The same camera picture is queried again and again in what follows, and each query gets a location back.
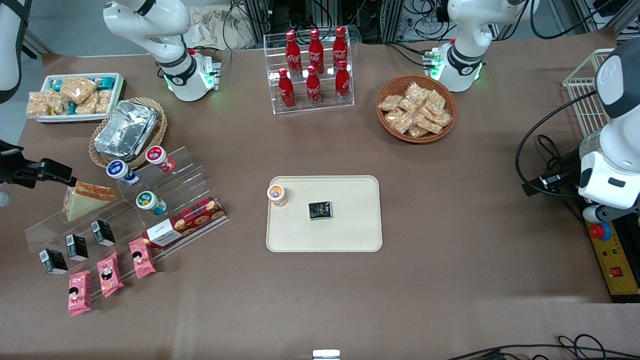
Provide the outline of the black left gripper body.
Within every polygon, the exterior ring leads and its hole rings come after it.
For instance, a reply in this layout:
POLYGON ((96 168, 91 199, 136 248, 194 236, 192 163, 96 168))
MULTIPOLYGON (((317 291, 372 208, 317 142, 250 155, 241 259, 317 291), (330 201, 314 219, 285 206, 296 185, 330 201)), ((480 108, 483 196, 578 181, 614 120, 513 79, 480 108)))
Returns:
POLYGON ((571 150, 564 155, 555 155, 546 163, 546 172, 539 177, 522 184, 526 196, 530 197, 542 192, 559 194, 561 189, 569 187, 571 195, 578 193, 581 177, 581 160, 578 150, 571 150))

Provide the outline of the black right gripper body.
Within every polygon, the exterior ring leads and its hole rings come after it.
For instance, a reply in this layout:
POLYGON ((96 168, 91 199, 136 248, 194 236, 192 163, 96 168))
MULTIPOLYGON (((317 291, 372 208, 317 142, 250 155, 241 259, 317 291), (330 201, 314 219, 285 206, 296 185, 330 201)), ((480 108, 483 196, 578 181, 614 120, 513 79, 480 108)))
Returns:
POLYGON ((46 178, 43 178, 36 168, 31 167, 36 162, 27 160, 23 150, 22 146, 6 141, 0 142, 0 183, 34 189, 37 182, 45 182, 46 178))

